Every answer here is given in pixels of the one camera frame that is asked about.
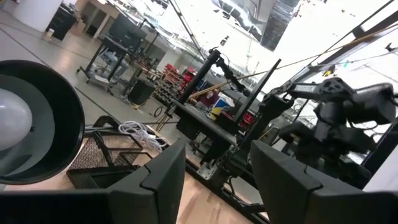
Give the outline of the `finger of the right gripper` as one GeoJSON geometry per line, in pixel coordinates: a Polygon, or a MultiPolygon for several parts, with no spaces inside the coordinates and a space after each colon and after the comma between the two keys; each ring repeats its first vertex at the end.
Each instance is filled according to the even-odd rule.
{"type": "Polygon", "coordinates": [[[287,143],[296,143],[298,146],[307,146],[315,142],[314,131],[300,121],[284,126],[279,131],[279,137],[287,143]]]}
{"type": "Polygon", "coordinates": [[[353,187],[363,189],[370,181],[371,173],[348,155],[349,151],[330,154],[315,146],[298,147],[294,151],[296,160],[353,187]]]}

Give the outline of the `black cabinet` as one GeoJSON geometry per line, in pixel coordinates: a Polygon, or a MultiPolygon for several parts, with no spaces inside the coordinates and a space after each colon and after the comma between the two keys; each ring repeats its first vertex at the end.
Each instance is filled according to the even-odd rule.
{"type": "Polygon", "coordinates": [[[63,40],[77,20],[74,12],[72,8],[61,3],[45,31],[48,32],[52,29],[52,36],[58,40],[63,40]]]}

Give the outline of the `black workstation with post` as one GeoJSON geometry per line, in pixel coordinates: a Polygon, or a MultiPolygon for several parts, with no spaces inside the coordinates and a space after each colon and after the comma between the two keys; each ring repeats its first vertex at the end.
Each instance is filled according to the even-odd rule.
{"type": "MultiPolygon", "coordinates": [[[[211,54],[205,61],[205,64],[200,69],[199,73],[193,79],[193,81],[189,84],[187,89],[178,99],[178,101],[173,101],[173,104],[176,105],[177,109],[176,112],[180,116],[180,121],[177,123],[183,124],[186,128],[191,130],[199,130],[206,134],[209,138],[214,140],[214,149],[210,149],[204,156],[203,162],[210,162],[212,159],[218,159],[219,157],[227,151],[230,145],[238,146],[239,149],[242,149],[244,152],[249,152],[249,144],[252,140],[260,137],[260,134],[265,129],[265,127],[270,123],[270,121],[278,115],[280,115],[281,111],[279,112],[267,112],[265,113],[265,105],[260,106],[258,118],[255,120],[255,123],[247,130],[246,135],[243,138],[241,144],[236,144],[236,138],[227,132],[226,129],[223,129],[221,126],[217,125],[214,121],[210,120],[207,116],[201,114],[198,109],[194,109],[185,105],[185,102],[194,95],[190,95],[197,85],[197,83],[206,75],[206,73],[210,70],[213,64],[217,64],[217,66],[221,67],[224,71],[224,76],[226,77],[227,81],[230,80],[232,84],[244,95],[247,97],[246,101],[241,105],[239,111],[236,113],[235,117],[233,118],[234,125],[238,125],[239,122],[243,118],[243,114],[249,109],[250,105],[252,105],[254,99],[259,94],[259,91],[271,77],[275,70],[277,70],[278,65],[282,61],[278,59],[276,63],[271,67],[270,70],[266,71],[266,75],[263,76],[262,80],[258,83],[257,87],[253,89],[253,91],[248,91],[244,85],[240,84],[239,80],[245,77],[236,78],[229,67],[223,62],[221,58],[221,53],[216,50],[212,49],[211,54]]],[[[248,75],[246,77],[256,76],[259,73],[248,75]]]]}

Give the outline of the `black mesh desk organizer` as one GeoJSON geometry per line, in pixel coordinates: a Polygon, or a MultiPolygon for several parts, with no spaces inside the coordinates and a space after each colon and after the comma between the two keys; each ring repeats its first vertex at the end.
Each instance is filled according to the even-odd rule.
{"type": "Polygon", "coordinates": [[[128,134],[93,131],[67,170],[76,189],[105,189],[132,174],[153,156],[128,134]]]}

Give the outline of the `shelf with red bins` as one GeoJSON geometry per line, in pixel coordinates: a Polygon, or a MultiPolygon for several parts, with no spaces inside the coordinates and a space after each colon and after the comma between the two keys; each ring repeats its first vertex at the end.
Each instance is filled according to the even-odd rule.
{"type": "Polygon", "coordinates": [[[185,69],[180,73],[173,65],[168,63],[164,67],[160,81],[156,84],[153,92],[154,98],[165,105],[169,105],[172,100],[180,97],[194,76],[193,69],[185,69]]]}

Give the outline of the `black office desk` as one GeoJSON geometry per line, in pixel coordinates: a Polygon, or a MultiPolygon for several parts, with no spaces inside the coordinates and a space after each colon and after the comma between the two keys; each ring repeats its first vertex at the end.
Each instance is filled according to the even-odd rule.
{"type": "Polygon", "coordinates": [[[143,20],[139,25],[136,25],[130,20],[130,17],[119,14],[109,31],[100,37],[100,46],[88,65],[78,67],[76,72],[83,73],[86,76],[87,83],[97,83],[112,95],[112,88],[115,84],[111,83],[111,79],[122,59],[130,64],[132,60],[144,56],[147,53],[147,49],[151,46],[151,44],[144,45],[147,33],[142,28],[146,22],[146,20],[143,20]],[[111,50],[118,54],[119,60],[112,71],[110,71],[110,63],[100,57],[100,53],[103,50],[111,50]]]}

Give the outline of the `white round pillar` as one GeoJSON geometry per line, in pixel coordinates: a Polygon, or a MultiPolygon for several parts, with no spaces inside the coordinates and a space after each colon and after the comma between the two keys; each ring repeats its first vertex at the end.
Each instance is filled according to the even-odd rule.
{"type": "Polygon", "coordinates": [[[12,12],[19,22],[44,32],[63,0],[21,0],[12,12]]]}

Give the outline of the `black trash bin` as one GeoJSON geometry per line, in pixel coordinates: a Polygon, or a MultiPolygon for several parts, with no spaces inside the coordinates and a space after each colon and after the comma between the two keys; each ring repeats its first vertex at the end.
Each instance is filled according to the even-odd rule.
{"type": "Polygon", "coordinates": [[[138,80],[128,94],[127,99],[135,105],[141,105],[149,99],[154,90],[155,85],[153,83],[138,80]]]}

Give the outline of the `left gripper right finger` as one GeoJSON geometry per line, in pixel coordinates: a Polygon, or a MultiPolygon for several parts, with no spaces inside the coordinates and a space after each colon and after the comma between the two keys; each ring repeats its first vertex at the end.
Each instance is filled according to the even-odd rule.
{"type": "Polygon", "coordinates": [[[250,158],[271,224],[398,224],[398,192],[364,192],[261,141],[250,158]]]}

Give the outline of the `person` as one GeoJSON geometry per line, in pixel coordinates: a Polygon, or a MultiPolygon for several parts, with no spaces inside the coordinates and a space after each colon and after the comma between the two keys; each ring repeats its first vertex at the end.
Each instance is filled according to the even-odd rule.
{"type": "MultiPolygon", "coordinates": [[[[110,71],[113,70],[113,68],[116,66],[119,58],[118,54],[116,52],[113,52],[111,50],[103,50],[102,53],[100,53],[100,57],[103,60],[107,60],[110,63],[110,71]]],[[[118,66],[114,76],[111,79],[111,83],[115,84],[117,83],[117,79],[123,75],[123,73],[129,68],[129,64],[122,59],[121,64],[118,66]]]]}

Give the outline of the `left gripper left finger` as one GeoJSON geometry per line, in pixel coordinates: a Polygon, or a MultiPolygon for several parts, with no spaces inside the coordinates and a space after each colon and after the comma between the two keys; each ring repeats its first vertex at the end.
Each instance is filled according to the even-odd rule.
{"type": "Polygon", "coordinates": [[[1,192],[0,224],[175,224],[185,146],[174,142],[105,189],[1,192]]]}

